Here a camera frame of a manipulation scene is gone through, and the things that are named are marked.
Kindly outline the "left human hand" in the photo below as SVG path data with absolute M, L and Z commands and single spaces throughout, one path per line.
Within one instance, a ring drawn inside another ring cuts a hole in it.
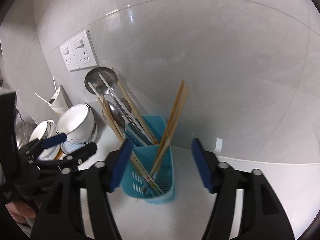
M 5 206 L 12 218 L 20 224 L 26 224 L 26 218 L 36 218 L 35 211 L 29 205 L 19 200 L 9 202 Z

